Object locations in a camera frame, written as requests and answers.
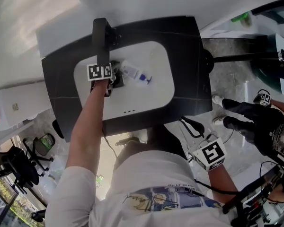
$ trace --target leg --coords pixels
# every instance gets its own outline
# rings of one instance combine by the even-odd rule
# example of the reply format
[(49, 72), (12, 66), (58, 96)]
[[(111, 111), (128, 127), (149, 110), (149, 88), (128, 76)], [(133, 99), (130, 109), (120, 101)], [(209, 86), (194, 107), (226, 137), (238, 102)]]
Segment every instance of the leg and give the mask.
[(235, 130), (243, 135), (247, 142), (255, 144), (255, 124), (251, 122), (243, 122), (236, 118), (226, 116), (223, 120), (223, 125), (227, 129)]
[(153, 145), (163, 151), (170, 152), (187, 160), (181, 142), (164, 125), (157, 125), (147, 129), (147, 144)]
[(131, 140), (119, 154), (114, 171), (130, 156), (149, 150), (161, 150), (183, 157), (187, 160), (179, 139), (170, 133), (164, 125), (147, 129), (147, 144)]
[(223, 99), (222, 105), (224, 109), (241, 114), (253, 121), (257, 121), (259, 118), (265, 118), (267, 109), (261, 105), (249, 104), (246, 102), (239, 103), (231, 99)]

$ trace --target shoe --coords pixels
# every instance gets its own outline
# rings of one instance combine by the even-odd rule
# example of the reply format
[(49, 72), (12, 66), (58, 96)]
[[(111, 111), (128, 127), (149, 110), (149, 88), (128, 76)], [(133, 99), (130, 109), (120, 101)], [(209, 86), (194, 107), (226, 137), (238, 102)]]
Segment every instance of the shoe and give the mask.
[(223, 125), (223, 120), (225, 119), (225, 117), (226, 116), (214, 118), (213, 125)]
[(221, 107), (223, 107), (223, 104), (222, 104), (222, 100), (223, 100), (224, 98), (223, 97), (220, 97), (219, 95), (213, 95), (213, 97), (212, 97), (212, 100), (213, 100), (213, 103), (214, 104), (218, 104), (218, 105), (220, 105)]

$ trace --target floor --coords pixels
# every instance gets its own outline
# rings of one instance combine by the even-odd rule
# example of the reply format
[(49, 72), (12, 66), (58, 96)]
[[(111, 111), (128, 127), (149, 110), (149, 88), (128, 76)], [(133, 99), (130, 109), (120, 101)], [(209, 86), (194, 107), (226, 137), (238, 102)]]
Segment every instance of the floor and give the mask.
[[(250, 52), (254, 48), (253, 41), (247, 39), (205, 39), (203, 40), (203, 44), (204, 48), (209, 50), (213, 56), (240, 54)], [(219, 94), (237, 101), (248, 101), (248, 83), (255, 88), (261, 89), (263, 87), (263, 83), (251, 73), (249, 62), (217, 63), (210, 73), (210, 81), (213, 94)], [(232, 133), (231, 130), (226, 129), (223, 126), (212, 125), (213, 118), (226, 114), (231, 115), (231, 113), (225, 112), (220, 106), (213, 105), (213, 111), (189, 118), (199, 121), (204, 125), (206, 129), (205, 135), (214, 131), (216, 136), (222, 138), (223, 142), (226, 142), (226, 140), (230, 138), (225, 143), (228, 155), (224, 165), (229, 174), (232, 177), (235, 177), (249, 168), (250, 165), (263, 162), (268, 160), (268, 158), (262, 156), (253, 145), (246, 143), (239, 133)], [(47, 110), (34, 119), (34, 126), (15, 137), (16, 140), (20, 141), (20, 139), (23, 138), (29, 137), (33, 139), (34, 137), (42, 137), (45, 133), (51, 133), (56, 139), (55, 146), (48, 153), (48, 157), (51, 155), (55, 158), (54, 162), (50, 165), (50, 177), (43, 177), (40, 184), (36, 187), (37, 193), (45, 201), (49, 200), (50, 195), (53, 193), (55, 186), (60, 179), (69, 150), (69, 143), (66, 143), (63, 139), (59, 138), (52, 127), (54, 119), (55, 117), (52, 109)], [(169, 123), (166, 127), (180, 139), (185, 151), (194, 151), (201, 142), (201, 140), (193, 139), (190, 135), (187, 135), (185, 129), (179, 122)], [(145, 140), (145, 131), (139, 131), (135, 134)], [(125, 133), (111, 136), (107, 139), (115, 149), (116, 153), (119, 154), (122, 150), (122, 146), (115, 146), (115, 143), (127, 137), (128, 136)], [(112, 150), (102, 139), (100, 163), (97, 174), (99, 183), (97, 184), (96, 194), (100, 200), (105, 198), (110, 187), (114, 162), (115, 156)], [(192, 161), (190, 164), (195, 174), (195, 178), (204, 183), (209, 183), (207, 173), (196, 162)], [(207, 191), (204, 187), (201, 187), (201, 189), (204, 192)]]

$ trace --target white sink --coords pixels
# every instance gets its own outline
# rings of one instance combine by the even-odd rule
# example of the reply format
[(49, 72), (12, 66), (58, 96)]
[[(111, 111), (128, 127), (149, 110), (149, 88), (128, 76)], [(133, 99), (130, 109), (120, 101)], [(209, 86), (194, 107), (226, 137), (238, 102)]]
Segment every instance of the white sink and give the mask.
[[(114, 88), (112, 95), (105, 98), (103, 120), (136, 114), (167, 105), (175, 93), (167, 52), (157, 42), (130, 45), (110, 52), (110, 60), (129, 61), (142, 69), (151, 82), (141, 87), (136, 81), (126, 78), (125, 86)], [(86, 65), (97, 63), (93, 56), (80, 61), (74, 71), (74, 79), (82, 106), (89, 93), (91, 82), (87, 78)]]

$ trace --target black pipe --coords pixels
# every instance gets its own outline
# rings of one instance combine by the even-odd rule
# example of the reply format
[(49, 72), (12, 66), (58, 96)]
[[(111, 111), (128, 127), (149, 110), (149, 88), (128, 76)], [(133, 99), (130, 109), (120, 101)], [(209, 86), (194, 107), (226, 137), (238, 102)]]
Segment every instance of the black pipe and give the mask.
[(279, 60), (278, 52), (261, 52), (261, 53), (248, 53), (242, 55), (229, 55), (216, 57), (213, 59), (214, 63), (230, 62), (230, 61), (252, 61), (252, 60)]

